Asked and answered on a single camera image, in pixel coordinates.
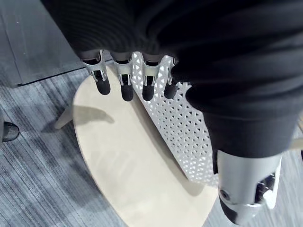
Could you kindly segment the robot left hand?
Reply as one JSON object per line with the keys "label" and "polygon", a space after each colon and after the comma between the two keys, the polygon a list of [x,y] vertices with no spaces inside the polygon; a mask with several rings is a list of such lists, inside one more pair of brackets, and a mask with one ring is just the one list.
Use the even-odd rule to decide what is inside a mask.
{"label": "robot left hand", "polygon": [[43,6],[94,78],[110,83],[110,52],[122,98],[131,101],[132,54],[143,57],[143,99],[154,95],[164,56],[173,58],[164,95],[178,83],[203,113],[225,216],[242,225],[278,186],[282,154],[303,110],[300,0],[44,0]]}

